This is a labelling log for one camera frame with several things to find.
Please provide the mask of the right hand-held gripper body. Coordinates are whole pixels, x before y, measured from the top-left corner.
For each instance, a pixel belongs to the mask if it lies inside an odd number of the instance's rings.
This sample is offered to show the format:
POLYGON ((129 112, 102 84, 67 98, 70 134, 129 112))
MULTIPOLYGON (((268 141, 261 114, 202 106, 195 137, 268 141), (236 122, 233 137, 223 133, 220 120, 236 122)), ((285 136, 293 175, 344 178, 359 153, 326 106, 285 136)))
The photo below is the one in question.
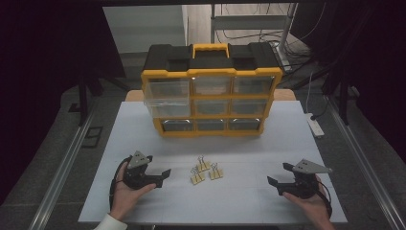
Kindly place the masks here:
POLYGON ((289 170, 294 173, 294 189, 291 194, 300 198, 310 198, 319 189, 317 173, 331 173, 332 169, 316 164, 306 159, 302 159, 295 166, 290 166, 289 170))

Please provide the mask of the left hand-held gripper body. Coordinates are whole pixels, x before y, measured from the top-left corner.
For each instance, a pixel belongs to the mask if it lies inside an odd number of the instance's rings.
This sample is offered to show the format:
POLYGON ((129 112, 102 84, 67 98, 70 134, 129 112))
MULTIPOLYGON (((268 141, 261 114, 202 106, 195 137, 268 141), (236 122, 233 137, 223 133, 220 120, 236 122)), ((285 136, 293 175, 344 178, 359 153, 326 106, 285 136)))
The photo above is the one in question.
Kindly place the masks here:
POLYGON ((152 161, 152 156, 144 156, 140 151, 136 151, 129 159, 124 170, 123 182, 133 190, 139 190, 152 181, 145 174, 147 165, 152 161))

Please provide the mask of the yellow binder clip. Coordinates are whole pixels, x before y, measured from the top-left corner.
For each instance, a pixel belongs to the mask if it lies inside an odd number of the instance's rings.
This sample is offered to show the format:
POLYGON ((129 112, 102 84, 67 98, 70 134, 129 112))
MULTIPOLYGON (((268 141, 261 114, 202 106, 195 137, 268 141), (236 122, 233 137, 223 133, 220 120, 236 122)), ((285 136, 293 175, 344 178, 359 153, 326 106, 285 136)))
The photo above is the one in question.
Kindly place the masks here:
POLYGON ((207 171, 209 168, 210 168, 210 166, 211 166, 211 163, 210 162, 206 162, 205 160, 204 160, 204 156, 203 155, 200 155, 199 157, 198 157, 198 164, 197 164, 197 169, 198 169, 198 171, 201 173, 201 172, 204 172, 204 171, 207 171))

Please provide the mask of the clear plastic drawer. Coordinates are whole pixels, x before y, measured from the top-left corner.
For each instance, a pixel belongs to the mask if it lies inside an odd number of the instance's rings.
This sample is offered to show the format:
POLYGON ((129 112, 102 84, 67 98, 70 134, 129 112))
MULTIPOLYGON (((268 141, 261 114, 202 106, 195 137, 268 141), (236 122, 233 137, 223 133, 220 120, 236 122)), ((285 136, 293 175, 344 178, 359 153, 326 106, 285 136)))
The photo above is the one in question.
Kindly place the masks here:
POLYGON ((153 118, 189 117, 190 84, 187 81, 149 82, 144 104, 153 118))

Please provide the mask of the person's right hand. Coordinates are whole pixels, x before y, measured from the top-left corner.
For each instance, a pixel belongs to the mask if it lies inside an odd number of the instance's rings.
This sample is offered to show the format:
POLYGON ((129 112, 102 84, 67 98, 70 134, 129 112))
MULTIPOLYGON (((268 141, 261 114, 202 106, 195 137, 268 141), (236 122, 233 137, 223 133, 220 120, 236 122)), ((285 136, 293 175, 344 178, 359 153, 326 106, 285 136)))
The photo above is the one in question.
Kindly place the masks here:
POLYGON ((292 203, 298 205, 313 224, 329 222, 327 207, 318 195, 314 195, 308 199, 299 198, 288 192, 283 192, 282 195, 292 203))

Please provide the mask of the person's left hand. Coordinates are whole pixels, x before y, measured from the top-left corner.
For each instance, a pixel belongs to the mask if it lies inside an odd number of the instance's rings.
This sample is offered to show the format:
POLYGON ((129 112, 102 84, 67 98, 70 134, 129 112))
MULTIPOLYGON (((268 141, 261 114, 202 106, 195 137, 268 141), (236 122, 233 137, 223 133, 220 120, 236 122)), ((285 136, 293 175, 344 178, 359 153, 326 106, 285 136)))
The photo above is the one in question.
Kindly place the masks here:
POLYGON ((125 169, 126 163, 123 163, 116 177, 113 202, 109 213, 112 218, 119 221, 122 221, 125 216, 134 209, 138 200, 143 195, 156 187, 155 184, 148 184, 139 190, 132 190, 123 183, 125 169))

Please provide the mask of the white power strip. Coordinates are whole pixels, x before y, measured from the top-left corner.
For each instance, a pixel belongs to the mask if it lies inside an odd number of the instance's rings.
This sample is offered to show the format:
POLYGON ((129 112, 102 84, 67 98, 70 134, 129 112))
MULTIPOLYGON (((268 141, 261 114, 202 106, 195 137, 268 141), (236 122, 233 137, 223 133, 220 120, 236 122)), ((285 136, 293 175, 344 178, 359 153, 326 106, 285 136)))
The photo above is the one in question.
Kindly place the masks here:
POLYGON ((311 129, 311 132, 314 137, 320 138, 325 135, 322 128, 320 127, 319 123, 312 118, 312 113, 306 113, 307 123, 311 129))

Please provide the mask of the set of closed clear drawers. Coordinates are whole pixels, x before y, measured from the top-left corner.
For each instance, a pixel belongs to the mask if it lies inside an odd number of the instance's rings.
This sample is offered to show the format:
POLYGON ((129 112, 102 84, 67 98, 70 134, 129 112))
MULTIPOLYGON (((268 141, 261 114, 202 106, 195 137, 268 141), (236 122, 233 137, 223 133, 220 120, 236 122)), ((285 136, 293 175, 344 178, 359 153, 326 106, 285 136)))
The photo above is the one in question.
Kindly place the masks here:
POLYGON ((156 125, 166 135, 260 134, 274 101, 274 76, 196 77, 180 85, 178 102, 162 104, 156 125))

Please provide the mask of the wooden table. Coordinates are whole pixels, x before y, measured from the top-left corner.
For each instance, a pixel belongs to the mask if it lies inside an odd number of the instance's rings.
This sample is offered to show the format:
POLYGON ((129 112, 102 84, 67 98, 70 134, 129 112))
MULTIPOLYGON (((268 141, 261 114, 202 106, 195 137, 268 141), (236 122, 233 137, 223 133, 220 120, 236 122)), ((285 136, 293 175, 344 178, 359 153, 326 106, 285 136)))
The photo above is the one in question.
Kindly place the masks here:
MULTIPOLYGON (((130 90, 126 97, 126 102, 142 102, 144 93, 142 90, 130 90)), ((290 89, 276 89, 274 92, 275 101, 296 101, 294 92, 290 89)))

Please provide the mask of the black stand leg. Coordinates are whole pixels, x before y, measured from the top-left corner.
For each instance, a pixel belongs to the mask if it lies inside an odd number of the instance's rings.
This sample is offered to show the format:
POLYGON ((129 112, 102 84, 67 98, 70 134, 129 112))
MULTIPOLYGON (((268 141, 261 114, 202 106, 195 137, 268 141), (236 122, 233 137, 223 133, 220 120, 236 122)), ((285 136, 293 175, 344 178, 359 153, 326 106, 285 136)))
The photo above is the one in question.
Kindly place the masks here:
POLYGON ((80 115, 79 126, 81 127, 88 117, 87 90, 92 96, 100 96, 103 92, 99 77, 95 71, 81 73, 79 75, 79 102, 72 103, 69 111, 78 112, 80 115))
POLYGON ((322 86, 324 95, 331 96, 336 88, 339 88, 338 96, 338 114, 345 125, 349 124, 347 109, 349 98, 349 80, 344 74, 334 74, 330 72, 322 86))

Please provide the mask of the yellow black drawer organizer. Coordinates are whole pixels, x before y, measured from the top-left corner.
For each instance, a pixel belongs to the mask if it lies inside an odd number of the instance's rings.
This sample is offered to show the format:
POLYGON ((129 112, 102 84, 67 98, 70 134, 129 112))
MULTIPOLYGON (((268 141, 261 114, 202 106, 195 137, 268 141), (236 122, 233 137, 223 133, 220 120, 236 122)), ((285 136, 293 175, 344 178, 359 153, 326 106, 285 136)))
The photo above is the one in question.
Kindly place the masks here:
MULTIPOLYGON (((141 73, 143 93, 149 82, 190 81, 196 77, 262 76, 274 76, 277 78, 278 84, 282 79, 282 67, 273 48, 262 42, 252 42, 247 45, 228 43, 193 44, 189 46, 153 45, 148 50, 141 73)), ((166 135, 157 127, 157 119, 152 117, 153 124, 158 133, 164 137, 214 136, 185 133, 166 135)))

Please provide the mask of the dark curtain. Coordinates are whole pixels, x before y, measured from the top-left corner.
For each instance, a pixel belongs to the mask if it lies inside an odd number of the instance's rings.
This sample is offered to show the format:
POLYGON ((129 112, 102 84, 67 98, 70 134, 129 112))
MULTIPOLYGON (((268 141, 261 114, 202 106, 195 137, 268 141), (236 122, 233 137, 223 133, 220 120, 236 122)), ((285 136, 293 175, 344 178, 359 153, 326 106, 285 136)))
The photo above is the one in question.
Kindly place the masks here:
POLYGON ((83 81, 125 75, 102 6, 90 0, 0 0, 0 205, 60 108, 83 81))
POLYGON ((302 2, 291 33, 334 65, 324 91, 355 87, 362 113, 406 163, 406 0, 302 2))

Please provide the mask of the grey metal stand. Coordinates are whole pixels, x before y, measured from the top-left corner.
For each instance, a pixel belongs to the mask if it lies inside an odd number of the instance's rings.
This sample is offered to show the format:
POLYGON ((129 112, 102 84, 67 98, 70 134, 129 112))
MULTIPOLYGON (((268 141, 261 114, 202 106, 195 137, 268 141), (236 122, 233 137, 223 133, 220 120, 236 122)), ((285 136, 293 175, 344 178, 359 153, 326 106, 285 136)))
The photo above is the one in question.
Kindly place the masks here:
POLYGON ((285 43, 293 22, 294 13, 297 8, 296 3, 290 3, 286 14, 242 14, 242 15, 217 15, 215 13, 215 4, 211 4, 211 42, 214 43, 217 38, 217 31, 259 31, 259 39, 262 35, 270 32, 280 32, 281 37, 278 41, 272 41, 271 45, 275 48, 282 67, 285 72, 292 71, 292 65, 286 56, 285 43))

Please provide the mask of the aluminium floor rail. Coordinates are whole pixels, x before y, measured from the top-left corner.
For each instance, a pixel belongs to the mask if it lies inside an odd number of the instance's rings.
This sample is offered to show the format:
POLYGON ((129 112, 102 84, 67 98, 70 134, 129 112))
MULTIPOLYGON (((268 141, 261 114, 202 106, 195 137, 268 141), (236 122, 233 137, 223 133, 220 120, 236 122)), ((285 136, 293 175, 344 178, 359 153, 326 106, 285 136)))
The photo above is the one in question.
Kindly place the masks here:
POLYGON ((48 187, 42 201, 40 202, 38 209, 36 210, 36 213, 31 224, 29 225, 28 230, 45 230, 49 218, 54 211, 62 188, 76 160, 79 149, 84 140, 84 136, 93 121, 95 109, 96 106, 93 104, 87 114, 87 117, 84 119, 84 121, 81 123, 78 130, 76 131, 73 140, 68 146, 68 149, 66 150, 56 170, 50 186, 48 187))
POLYGON ((324 99, 327 101, 327 110, 331 113, 335 123, 342 133, 342 136, 346 140, 350 152, 360 168, 360 171, 364 175, 364 178, 372 190, 372 193, 392 230, 406 230, 406 220, 401 217, 389 192, 378 178, 370 161, 366 157, 365 152, 362 150, 358 140, 350 129, 350 126, 346 125, 340 117, 338 105, 330 96, 324 96, 324 99))

